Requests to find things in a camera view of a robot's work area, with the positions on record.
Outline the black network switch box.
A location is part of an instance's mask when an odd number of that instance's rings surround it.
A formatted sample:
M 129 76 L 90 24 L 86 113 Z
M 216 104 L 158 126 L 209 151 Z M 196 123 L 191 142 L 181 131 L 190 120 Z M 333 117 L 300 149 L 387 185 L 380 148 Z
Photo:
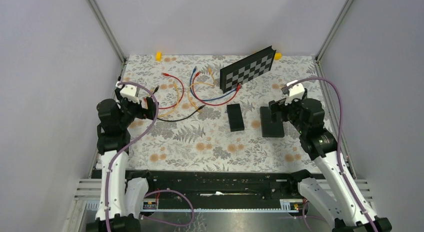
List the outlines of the black network switch box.
M 260 107 L 261 134 L 264 138 L 283 138 L 285 136 L 282 115 L 271 114 L 268 107 Z

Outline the small black adapter box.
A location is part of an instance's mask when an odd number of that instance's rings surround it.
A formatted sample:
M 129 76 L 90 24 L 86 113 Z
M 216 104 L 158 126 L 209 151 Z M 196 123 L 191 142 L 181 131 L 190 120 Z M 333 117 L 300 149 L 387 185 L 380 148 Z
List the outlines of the small black adapter box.
M 240 104 L 229 104 L 226 106 L 229 128 L 231 132 L 244 131 L 245 125 Z

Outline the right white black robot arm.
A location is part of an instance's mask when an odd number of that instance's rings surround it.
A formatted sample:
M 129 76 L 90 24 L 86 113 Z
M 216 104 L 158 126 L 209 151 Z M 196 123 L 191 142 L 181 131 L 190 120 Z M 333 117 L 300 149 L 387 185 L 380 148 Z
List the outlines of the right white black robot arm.
M 287 184 L 293 198 L 306 198 L 324 217 L 334 232 L 390 232 L 388 218 L 381 218 L 369 205 L 337 151 L 334 135 L 325 128 L 325 111 L 311 98 L 269 102 L 271 119 L 289 122 L 299 132 L 303 150 L 320 169 L 332 194 L 323 190 L 306 169 L 294 172 Z

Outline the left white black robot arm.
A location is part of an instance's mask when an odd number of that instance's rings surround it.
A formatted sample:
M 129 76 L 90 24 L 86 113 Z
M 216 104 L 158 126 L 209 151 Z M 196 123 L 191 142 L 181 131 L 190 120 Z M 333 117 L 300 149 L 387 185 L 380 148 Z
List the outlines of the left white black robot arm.
M 146 177 L 126 180 L 131 135 L 129 125 L 136 119 L 156 122 L 157 101 L 146 98 L 143 108 L 137 99 L 120 96 L 119 101 L 105 99 L 96 109 L 100 123 L 97 126 L 97 149 L 101 160 L 101 188 L 95 221 L 85 227 L 87 232 L 139 232 L 139 214 L 143 197 L 155 192 L 154 182 Z

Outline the left yellow corner clip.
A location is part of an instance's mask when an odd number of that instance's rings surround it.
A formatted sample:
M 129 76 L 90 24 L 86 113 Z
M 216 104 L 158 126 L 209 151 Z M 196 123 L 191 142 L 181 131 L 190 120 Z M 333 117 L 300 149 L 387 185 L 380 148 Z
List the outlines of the left yellow corner clip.
M 156 61 L 161 61 L 162 60 L 162 52 L 158 51 L 155 55 L 155 59 Z

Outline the yellow corner clip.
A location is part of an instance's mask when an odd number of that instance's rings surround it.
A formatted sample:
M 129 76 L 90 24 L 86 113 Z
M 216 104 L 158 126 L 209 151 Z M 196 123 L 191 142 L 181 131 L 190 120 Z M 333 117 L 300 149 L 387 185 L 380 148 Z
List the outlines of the yellow corner clip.
M 155 59 L 156 61 L 161 61 L 162 60 L 162 52 L 158 51 L 155 55 Z
M 275 53 L 274 60 L 279 60 L 281 58 L 282 58 L 282 54 L 281 53 Z

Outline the floral patterned table mat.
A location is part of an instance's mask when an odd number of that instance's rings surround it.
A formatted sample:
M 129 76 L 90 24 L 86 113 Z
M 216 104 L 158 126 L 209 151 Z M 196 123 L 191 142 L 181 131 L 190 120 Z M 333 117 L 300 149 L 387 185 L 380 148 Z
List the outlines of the floral patterned table mat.
M 303 151 L 299 133 L 289 123 L 283 138 L 264 138 L 260 107 L 283 98 L 282 87 L 295 79 L 316 76 L 311 56 L 284 56 L 271 71 L 244 84 L 238 93 L 224 96 L 220 69 L 237 55 L 131 55 L 124 81 L 154 90 L 160 119 L 135 120 L 132 137 L 146 135 L 130 147 L 129 170 L 178 170 L 290 173 L 318 167 Z M 227 105 L 240 104 L 244 131 L 231 132 Z

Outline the right yellow corner clip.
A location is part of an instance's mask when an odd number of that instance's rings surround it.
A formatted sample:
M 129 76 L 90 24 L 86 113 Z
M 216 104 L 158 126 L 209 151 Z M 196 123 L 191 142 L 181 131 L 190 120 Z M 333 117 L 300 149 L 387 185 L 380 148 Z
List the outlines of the right yellow corner clip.
M 275 53 L 274 60 L 279 60 L 281 58 L 282 58 L 282 54 L 281 53 Z

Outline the black white checkerboard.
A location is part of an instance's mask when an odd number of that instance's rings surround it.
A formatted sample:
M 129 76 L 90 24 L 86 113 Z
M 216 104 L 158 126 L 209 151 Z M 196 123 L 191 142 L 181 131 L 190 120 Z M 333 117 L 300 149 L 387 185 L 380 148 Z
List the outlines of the black white checkerboard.
M 271 70 L 276 50 L 269 46 L 220 69 L 219 87 L 223 93 L 236 89 Z

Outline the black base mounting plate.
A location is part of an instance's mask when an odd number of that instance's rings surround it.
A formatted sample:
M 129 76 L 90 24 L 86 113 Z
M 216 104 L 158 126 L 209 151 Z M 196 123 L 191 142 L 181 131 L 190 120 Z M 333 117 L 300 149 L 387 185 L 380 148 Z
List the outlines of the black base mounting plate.
M 302 203 L 289 173 L 185 172 L 127 170 L 125 179 L 147 178 L 149 191 L 175 190 L 181 195 L 161 192 L 161 209 L 187 209 L 186 196 L 195 209 L 279 209 L 281 200 Z

